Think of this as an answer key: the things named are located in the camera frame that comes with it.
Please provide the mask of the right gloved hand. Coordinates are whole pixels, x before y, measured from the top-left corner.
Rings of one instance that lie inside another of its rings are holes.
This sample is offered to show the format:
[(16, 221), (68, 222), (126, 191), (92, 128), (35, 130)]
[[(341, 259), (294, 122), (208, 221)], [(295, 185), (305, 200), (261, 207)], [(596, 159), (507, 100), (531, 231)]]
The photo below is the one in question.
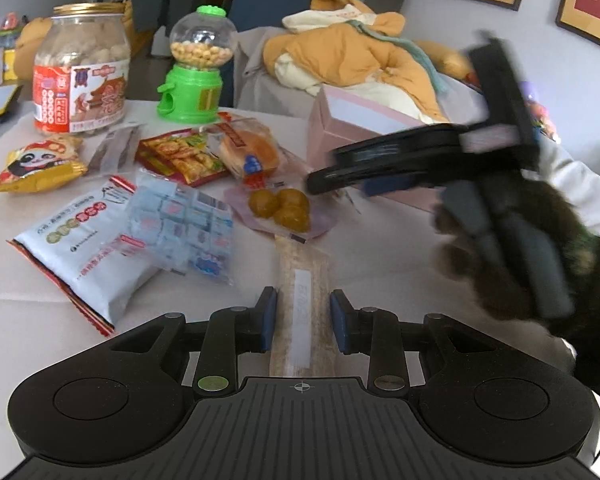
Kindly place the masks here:
[(519, 212), (560, 248), (573, 315), (553, 321), (538, 318), (526, 286), (483, 260), (469, 235), (442, 206), (434, 211), (434, 228), (454, 240), (439, 249), (438, 268), (453, 280), (470, 281), (478, 304), (492, 318), (538, 322), (571, 344), (576, 352), (573, 376), (600, 396), (600, 236), (589, 231), (562, 194), (545, 182), (524, 184)]

